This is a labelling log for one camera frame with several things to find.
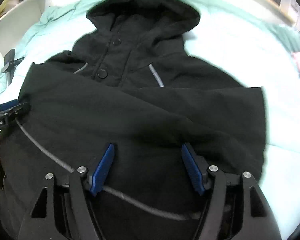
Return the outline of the black hooded jacket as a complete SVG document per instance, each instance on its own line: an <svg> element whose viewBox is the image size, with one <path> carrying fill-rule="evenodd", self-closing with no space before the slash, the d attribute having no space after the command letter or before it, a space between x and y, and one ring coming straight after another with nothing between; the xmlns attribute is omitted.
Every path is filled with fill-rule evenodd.
<svg viewBox="0 0 300 240"><path fill-rule="evenodd" d="M156 209L198 214L181 157L188 142L224 172L259 179L266 118L260 88L187 55L183 34L200 20L179 0L105 0L87 12L95 31L29 69L19 99L30 111L0 135L0 220L19 235L45 175L88 166L117 146L106 184Z"/></svg>

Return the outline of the light green quilted bedspread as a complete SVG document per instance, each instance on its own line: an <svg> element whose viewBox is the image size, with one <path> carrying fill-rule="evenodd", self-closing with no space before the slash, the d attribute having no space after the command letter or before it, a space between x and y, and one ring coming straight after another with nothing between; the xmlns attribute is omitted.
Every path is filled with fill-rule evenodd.
<svg viewBox="0 0 300 240"><path fill-rule="evenodd" d="M31 66L70 51L95 31L87 12L103 1L45 7L15 47L15 59L25 59L15 68L12 84L7 87L0 74L0 104L28 102L19 94ZM89 192L88 173L112 142L88 166L77 168L39 145L67 175L45 175L16 239L300 239L300 33L284 24L179 1L200 15L199 23L183 34L187 55L245 88L262 90L266 143L260 178L249 171L224 172L207 162L211 188L199 195L201 211L180 215L111 188L107 178L96 196ZM0 187L3 172L0 160ZM12 239L1 220L0 239Z"/></svg>

